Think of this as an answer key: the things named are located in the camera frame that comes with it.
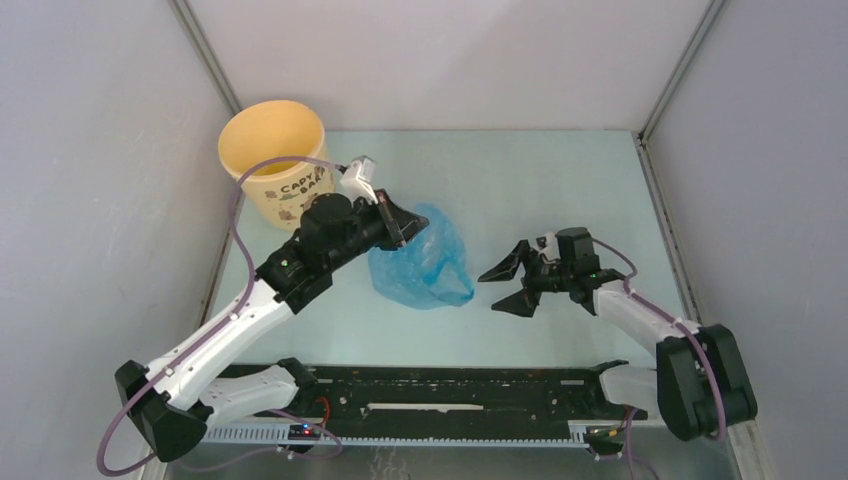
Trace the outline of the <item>blue plastic trash bag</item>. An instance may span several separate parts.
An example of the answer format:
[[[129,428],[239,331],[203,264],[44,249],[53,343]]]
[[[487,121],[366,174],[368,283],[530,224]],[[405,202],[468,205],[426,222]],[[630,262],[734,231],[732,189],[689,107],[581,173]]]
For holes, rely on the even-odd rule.
[[[374,249],[367,263],[374,290],[416,310],[461,307],[475,296],[465,243],[450,218],[432,203],[413,211],[429,225],[396,251]]]

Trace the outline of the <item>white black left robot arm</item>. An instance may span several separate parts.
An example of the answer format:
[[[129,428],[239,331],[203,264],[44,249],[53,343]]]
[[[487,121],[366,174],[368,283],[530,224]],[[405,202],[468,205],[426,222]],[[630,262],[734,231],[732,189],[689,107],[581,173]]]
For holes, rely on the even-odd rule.
[[[252,269],[246,288],[208,324],[168,353],[128,361],[115,380],[128,418],[162,462],[187,455],[207,431],[260,412],[304,416],[317,380],[290,357],[241,377],[222,372],[262,336],[327,291],[333,273],[373,248],[395,251],[429,225],[384,190],[375,203],[319,196],[292,237]]]

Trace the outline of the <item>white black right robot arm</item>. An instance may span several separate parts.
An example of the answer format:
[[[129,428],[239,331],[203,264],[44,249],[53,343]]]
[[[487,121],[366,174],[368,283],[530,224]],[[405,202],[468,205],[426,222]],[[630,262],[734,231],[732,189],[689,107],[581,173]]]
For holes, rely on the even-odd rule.
[[[720,441],[729,427],[755,419],[758,401],[731,330],[673,316],[648,300],[634,288],[635,264],[626,263],[627,274],[603,267],[595,250],[600,244],[584,227],[519,241],[479,278],[520,280],[520,289],[492,310],[531,318],[544,294],[563,293],[653,356],[652,368],[615,366],[583,388],[583,408],[593,417],[606,418],[620,405],[634,407],[658,414],[683,441]]]

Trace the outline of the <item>yellow capybara trash bin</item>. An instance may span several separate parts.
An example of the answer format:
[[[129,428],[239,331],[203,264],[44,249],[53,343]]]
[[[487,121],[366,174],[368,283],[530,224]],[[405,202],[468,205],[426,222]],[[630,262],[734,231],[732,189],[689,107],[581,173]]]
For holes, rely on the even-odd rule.
[[[264,161],[275,161],[251,174],[241,189],[272,226],[293,231],[315,198],[335,191],[334,170],[304,160],[326,161],[325,140],[324,125],[313,110],[295,101],[273,100],[230,119],[217,150],[234,179]]]

